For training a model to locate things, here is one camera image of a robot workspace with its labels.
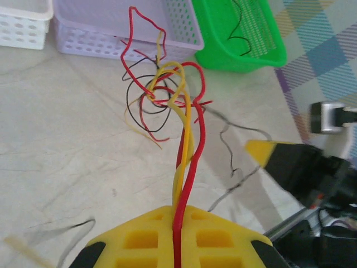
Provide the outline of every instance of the yellow tip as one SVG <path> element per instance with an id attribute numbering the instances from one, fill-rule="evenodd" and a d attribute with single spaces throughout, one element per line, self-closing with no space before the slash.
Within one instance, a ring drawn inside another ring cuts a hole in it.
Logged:
<path id="1" fill-rule="evenodd" d="M 252 158 L 264 168 L 275 149 L 276 143 L 272 141 L 250 140 L 245 145 L 245 149 Z"/>

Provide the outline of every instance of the white floor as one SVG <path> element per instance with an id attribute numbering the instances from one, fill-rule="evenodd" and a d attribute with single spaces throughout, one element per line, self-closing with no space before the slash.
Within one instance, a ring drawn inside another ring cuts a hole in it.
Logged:
<path id="1" fill-rule="evenodd" d="M 59 54 L 50 38 L 43 51 L 0 47 L 0 236 L 52 229 L 97 219 L 92 237 L 135 216 L 171 204 L 182 124 L 172 116 L 159 137 L 160 150 L 123 121 L 129 82 L 120 61 Z M 151 74 L 152 65 L 133 69 Z M 187 70 L 190 92 L 199 76 Z M 274 140 L 299 142 L 294 121 L 272 68 L 249 74 L 206 71 L 213 108 L 232 121 L 269 132 Z M 133 89 L 138 96 L 139 89 Z M 222 121 L 205 113 L 204 154 L 189 204 L 208 209 L 238 178 L 230 178 L 229 153 L 219 139 Z M 158 125 L 158 118 L 152 120 Z M 260 134 L 230 128 L 224 134 L 234 166 L 247 174 L 254 162 L 243 146 Z M 264 171 L 224 200 L 214 213 L 264 232 L 298 210 L 298 204 Z M 56 263 L 73 232 L 35 249 Z M 0 267 L 34 267 L 0 244 Z"/>

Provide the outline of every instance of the purple plastic basket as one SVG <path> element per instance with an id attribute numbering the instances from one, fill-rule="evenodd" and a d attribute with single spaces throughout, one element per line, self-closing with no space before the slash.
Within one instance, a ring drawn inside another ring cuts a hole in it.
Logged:
<path id="1" fill-rule="evenodd" d="M 129 38 L 129 6 L 167 31 L 164 61 L 184 61 L 204 42 L 191 0 L 54 0 L 57 49 L 68 54 L 120 59 Z M 125 60 L 152 59 L 157 54 L 159 30 L 139 18 L 134 20 L 134 40 Z"/>

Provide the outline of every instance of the green plastic basket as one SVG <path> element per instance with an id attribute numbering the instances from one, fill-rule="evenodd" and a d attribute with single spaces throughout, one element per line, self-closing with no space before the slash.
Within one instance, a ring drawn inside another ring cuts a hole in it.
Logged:
<path id="1" fill-rule="evenodd" d="M 203 67 L 246 73 L 286 63 L 285 46 L 267 0 L 192 3 L 205 41 L 204 49 L 196 53 Z"/>

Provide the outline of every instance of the checkered cloth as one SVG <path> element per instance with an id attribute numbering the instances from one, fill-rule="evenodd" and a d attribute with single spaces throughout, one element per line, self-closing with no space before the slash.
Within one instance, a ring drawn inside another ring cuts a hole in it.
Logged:
<path id="1" fill-rule="evenodd" d="M 357 107 L 356 0 L 269 0 L 287 49 L 276 74 L 302 140 L 322 146 L 309 133 L 311 103 L 331 100 Z M 357 140 L 357 127 L 354 131 Z M 350 155 L 357 166 L 357 144 Z"/>

